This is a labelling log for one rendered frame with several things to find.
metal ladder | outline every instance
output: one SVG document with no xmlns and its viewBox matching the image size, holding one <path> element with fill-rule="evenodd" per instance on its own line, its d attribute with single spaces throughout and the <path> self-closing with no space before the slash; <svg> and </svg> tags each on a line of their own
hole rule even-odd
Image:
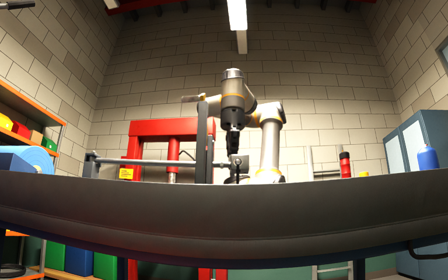
<svg viewBox="0 0 448 280">
<path fill-rule="evenodd" d="M 342 145 L 338 144 L 338 155 L 342 152 Z M 339 173 L 341 174 L 341 167 L 339 169 L 334 170 L 320 170 L 314 171 L 313 168 L 313 152 L 311 150 L 311 146 L 306 146 L 306 153 L 308 159 L 308 177 L 309 181 L 314 181 L 314 174 L 316 173 Z M 348 280 L 354 280 L 354 271 L 353 271 L 353 261 L 348 261 L 348 265 L 346 267 L 336 267 L 329 269 L 317 269 L 317 265 L 313 265 L 311 271 L 311 280 L 317 280 L 317 274 L 322 272 L 330 272 L 330 271 L 338 271 L 338 270 L 348 270 Z"/>
</svg>

yellow sticker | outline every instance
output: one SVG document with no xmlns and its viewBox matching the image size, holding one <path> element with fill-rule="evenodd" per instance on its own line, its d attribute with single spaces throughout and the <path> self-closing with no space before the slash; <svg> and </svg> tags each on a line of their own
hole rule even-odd
<svg viewBox="0 0 448 280">
<path fill-rule="evenodd" d="M 134 176 L 134 170 L 131 168 L 120 168 L 120 179 L 132 179 Z"/>
</svg>

blue bottle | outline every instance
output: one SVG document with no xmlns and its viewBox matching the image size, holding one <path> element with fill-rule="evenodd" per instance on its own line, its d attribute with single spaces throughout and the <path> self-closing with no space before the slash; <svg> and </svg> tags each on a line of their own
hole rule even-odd
<svg viewBox="0 0 448 280">
<path fill-rule="evenodd" d="M 439 158 L 434 148 L 425 144 L 417 153 L 418 167 L 420 170 L 438 169 L 440 168 Z"/>
</svg>

silver cylinder cap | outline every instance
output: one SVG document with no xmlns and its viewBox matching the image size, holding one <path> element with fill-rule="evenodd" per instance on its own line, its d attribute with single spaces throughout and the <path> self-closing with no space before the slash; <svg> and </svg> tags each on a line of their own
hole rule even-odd
<svg viewBox="0 0 448 280">
<path fill-rule="evenodd" d="M 243 71 L 237 68 L 230 68 L 227 69 L 222 73 L 221 82 L 227 79 L 233 79 L 233 78 L 242 78 L 244 79 Z"/>
</svg>

concrete block wall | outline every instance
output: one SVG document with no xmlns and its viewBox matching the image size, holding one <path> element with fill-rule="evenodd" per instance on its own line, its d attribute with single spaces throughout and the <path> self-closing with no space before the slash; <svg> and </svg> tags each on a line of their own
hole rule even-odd
<svg viewBox="0 0 448 280">
<path fill-rule="evenodd" d="M 280 101 L 285 107 L 280 170 L 289 182 L 308 180 L 306 145 L 313 146 L 315 170 L 337 167 L 336 145 L 343 144 L 356 176 L 387 173 L 382 139 L 401 118 L 360 11 L 275 4 L 271 9 L 248 5 L 247 13 L 247 55 L 237 52 L 226 6 L 127 20 L 108 63 L 87 149 L 119 158 L 126 154 L 131 120 L 196 116 L 195 104 L 181 104 L 180 97 L 220 94 L 221 73 L 236 67 L 259 103 Z M 254 175 L 261 131 L 246 128 L 241 135 L 240 153 L 250 155 Z M 224 136 L 219 129 L 215 160 L 227 159 Z M 195 144 L 182 143 L 181 149 L 194 155 Z M 166 154 L 166 143 L 147 143 L 143 156 L 165 159 Z M 216 183 L 228 176 L 227 170 L 215 171 Z M 181 170 L 179 181 L 191 182 L 192 174 Z M 117 167 L 102 167 L 100 177 L 117 178 Z M 162 167 L 146 167 L 143 178 L 167 181 Z"/>
<path fill-rule="evenodd" d="M 448 109 L 448 78 L 437 50 L 448 37 L 446 0 L 378 0 L 361 7 L 401 121 L 422 109 Z"/>
<path fill-rule="evenodd" d="M 123 22 L 122 15 L 106 15 L 102 0 L 36 0 L 33 8 L 0 11 L 0 78 L 67 122 L 56 174 L 82 174 L 97 99 Z M 0 112 L 58 139 L 59 127 L 42 128 L 3 104 Z"/>
</svg>

